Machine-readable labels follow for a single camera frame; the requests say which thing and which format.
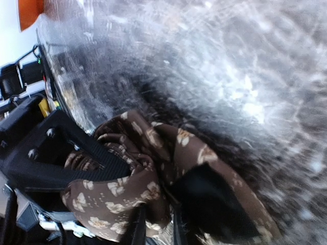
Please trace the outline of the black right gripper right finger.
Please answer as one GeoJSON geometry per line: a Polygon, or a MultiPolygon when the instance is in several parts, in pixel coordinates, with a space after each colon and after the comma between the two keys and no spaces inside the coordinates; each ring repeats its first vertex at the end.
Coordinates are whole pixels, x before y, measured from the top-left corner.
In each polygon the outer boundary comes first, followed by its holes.
{"type": "Polygon", "coordinates": [[[173,244],[188,245],[187,239],[187,219],[180,205],[174,207],[173,214],[173,244]]]}

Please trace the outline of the orange white bowl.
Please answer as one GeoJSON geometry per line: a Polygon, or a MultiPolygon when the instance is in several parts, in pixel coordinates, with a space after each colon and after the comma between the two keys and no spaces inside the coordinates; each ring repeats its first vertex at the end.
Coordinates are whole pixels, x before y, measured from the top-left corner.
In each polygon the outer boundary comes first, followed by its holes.
{"type": "Polygon", "coordinates": [[[44,0],[18,0],[18,18],[20,31],[28,29],[44,12],[44,0]]]}

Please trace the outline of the brown floral tie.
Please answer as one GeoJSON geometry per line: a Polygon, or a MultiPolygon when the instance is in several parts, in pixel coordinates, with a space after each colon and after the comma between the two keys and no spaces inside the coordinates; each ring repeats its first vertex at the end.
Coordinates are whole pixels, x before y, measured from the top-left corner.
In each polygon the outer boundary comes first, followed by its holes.
{"type": "Polygon", "coordinates": [[[61,198],[95,236],[120,242],[134,208],[146,206],[146,236],[187,219],[189,244],[268,244],[281,232],[246,182],[194,134],[128,111],[101,124],[93,138],[128,164],[110,181],[77,179],[61,198]]]}

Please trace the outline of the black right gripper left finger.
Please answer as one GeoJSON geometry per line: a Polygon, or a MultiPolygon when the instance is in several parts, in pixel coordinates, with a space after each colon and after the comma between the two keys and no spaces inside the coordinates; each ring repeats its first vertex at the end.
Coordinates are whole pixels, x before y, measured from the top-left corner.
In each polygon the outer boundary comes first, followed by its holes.
{"type": "Polygon", "coordinates": [[[146,206],[142,204],[133,209],[128,220],[126,232],[120,240],[123,245],[146,244],[146,206]]]}

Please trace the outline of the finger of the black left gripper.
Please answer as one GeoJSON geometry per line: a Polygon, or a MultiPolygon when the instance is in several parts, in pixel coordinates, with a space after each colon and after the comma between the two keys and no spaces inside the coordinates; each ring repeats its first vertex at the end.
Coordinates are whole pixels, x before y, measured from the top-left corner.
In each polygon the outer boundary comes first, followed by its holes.
{"type": "Polygon", "coordinates": [[[9,153],[1,156],[1,172],[22,189],[64,189],[82,179],[110,181],[130,174],[128,164],[86,134],[66,113],[55,111],[37,124],[9,153]],[[100,164],[94,171],[65,168],[78,147],[100,164]]]}

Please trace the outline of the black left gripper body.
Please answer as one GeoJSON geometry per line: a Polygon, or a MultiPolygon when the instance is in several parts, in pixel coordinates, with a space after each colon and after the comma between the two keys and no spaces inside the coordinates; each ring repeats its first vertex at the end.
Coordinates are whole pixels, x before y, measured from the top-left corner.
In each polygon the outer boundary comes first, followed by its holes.
{"type": "Polygon", "coordinates": [[[24,100],[1,121],[1,156],[9,153],[51,112],[47,99],[37,95],[24,100]]]}

